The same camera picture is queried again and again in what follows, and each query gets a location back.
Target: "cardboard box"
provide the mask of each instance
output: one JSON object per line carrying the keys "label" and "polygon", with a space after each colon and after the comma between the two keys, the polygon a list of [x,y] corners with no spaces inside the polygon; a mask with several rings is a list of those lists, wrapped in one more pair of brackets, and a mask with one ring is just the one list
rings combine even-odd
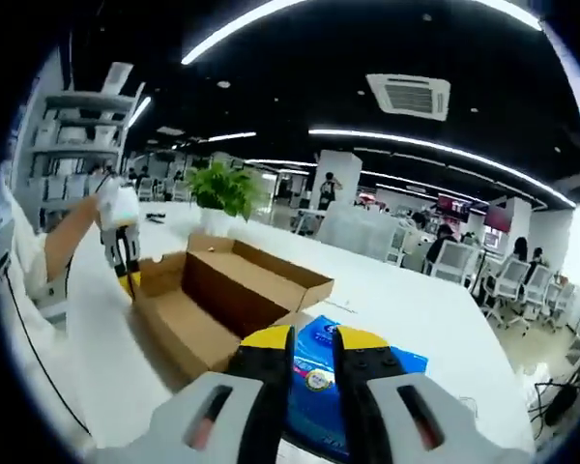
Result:
{"label": "cardboard box", "polygon": [[333,280],[240,241],[191,234],[187,252],[140,262],[134,307],[190,379],[222,371],[241,339],[325,300]]}

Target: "blue plastic bag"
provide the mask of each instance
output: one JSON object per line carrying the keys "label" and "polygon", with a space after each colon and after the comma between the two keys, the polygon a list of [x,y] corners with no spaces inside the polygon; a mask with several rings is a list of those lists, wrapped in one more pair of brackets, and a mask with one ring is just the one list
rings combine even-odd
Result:
{"label": "blue plastic bag", "polygon": [[[319,316],[297,336],[286,424],[315,450],[346,461],[346,437],[334,380],[333,333],[338,324]],[[425,372],[427,358],[391,347],[408,373]]]}

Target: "shelf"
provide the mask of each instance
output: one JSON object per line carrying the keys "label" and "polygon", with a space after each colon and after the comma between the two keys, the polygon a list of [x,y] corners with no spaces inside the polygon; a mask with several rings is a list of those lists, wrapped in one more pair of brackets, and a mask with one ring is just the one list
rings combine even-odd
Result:
{"label": "shelf", "polygon": [[81,108],[127,114],[133,106],[133,97],[107,95],[99,92],[76,92],[68,90],[45,97],[47,109]]}
{"label": "shelf", "polygon": [[82,144],[82,145],[51,145],[47,147],[33,147],[30,149],[34,155],[52,155],[53,157],[72,158],[73,154],[90,154],[97,153],[101,155],[116,155],[120,154],[120,147],[106,147],[99,146],[92,143]]}
{"label": "shelf", "polygon": [[59,117],[58,121],[60,122],[63,128],[82,128],[82,127],[95,127],[95,126],[110,126],[110,127],[117,127],[123,128],[125,126],[125,121],[114,121],[114,120],[102,120],[102,119],[95,119],[95,118],[66,118],[66,117]]}

